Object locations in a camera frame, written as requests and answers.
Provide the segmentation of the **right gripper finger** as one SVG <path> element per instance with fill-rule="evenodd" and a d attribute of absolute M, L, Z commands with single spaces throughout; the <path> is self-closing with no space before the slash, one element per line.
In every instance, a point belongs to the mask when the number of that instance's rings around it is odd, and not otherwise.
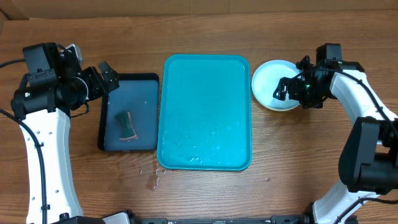
<path fill-rule="evenodd" d="M 297 62 L 295 66 L 301 72 L 306 72 L 313 69 L 313 64 L 311 63 L 310 57 L 308 55 L 304 56 L 304 58 Z"/>
<path fill-rule="evenodd" d="M 275 91 L 273 92 L 273 97 L 280 101 L 285 101 L 286 94 L 288 93 L 288 85 L 291 79 L 283 77 L 279 80 Z"/>

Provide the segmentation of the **light blue plate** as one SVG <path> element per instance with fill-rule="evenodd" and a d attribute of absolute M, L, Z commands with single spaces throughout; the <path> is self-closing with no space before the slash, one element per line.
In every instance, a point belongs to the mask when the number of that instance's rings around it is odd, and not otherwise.
<path fill-rule="evenodd" d="M 283 77 L 293 78 L 300 71 L 295 64 L 286 60 L 271 60 L 263 63 L 254 72 L 252 78 L 252 92 L 256 100 L 263 106 L 273 108 L 287 108 L 299 105 L 298 101 L 290 100 L 289 95 L 285 101 L 277 100 L 273 97 L 279 80 Z"/>

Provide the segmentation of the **green scrubbing sponge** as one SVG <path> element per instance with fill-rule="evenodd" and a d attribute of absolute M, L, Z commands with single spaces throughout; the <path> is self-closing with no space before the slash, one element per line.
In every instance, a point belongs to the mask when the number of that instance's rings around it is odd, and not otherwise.
<path fill-rule="evenodd" d="M 129 141 L 137 138 L 137 133 L 132 124 L 131 113 L 129 111 L 118 113 L 115 116 L 115 120 L 121 130 L 120 140 Z"/>

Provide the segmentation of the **yellow-green plate front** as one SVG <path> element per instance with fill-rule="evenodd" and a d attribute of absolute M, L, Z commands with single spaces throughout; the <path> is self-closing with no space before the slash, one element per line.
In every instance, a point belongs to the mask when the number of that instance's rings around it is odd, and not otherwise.
<path fill-rule="evenodd" d="M 287 107 L 287 108 L 273 108 L 273 107 L 270 107 L 270 106 L 264 106 L 264 107 L 267 108 L 267 109 L 270 109 L 272 111 L 290 111 L 290 110 L 295 109 L 296 107 L 298 107 L 298 105 L 297 106 L 293 106 L 293 107 Z"/>

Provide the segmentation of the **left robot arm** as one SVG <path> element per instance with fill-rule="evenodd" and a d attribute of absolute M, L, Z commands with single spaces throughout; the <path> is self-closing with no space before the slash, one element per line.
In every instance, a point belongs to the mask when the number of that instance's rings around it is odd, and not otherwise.
<path fill-rule="evenodd" d="M 27 149 L 27 223 L 102 223 L 83 214 L 73 184 L 69 134 L 72 111 L 107 96 L 119 75 L 106 62 L 82 69 L 80 48 L 49 42 L 22 50 L 28 72 L 11 107 Z"/>

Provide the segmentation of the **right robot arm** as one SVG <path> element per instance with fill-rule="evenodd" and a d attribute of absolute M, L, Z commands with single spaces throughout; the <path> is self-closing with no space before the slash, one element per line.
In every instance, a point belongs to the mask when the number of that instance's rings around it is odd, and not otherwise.
<path fill-rule="evenodd" d="M 298 101 L 304 109 L 338 100 L 353 127 L 338 163 L 338 182 L 312 202 L 298 223 L 357 223 L 353 213 L 366 202 L 388 204 L 381 197 L 397 189 L 397 115 L 378 98 L 358 62 L 343 60 L 340 44 L 316 49 L 316 62 L 305 56 L 299 73 L 281 78 L 278 100 Z"/>

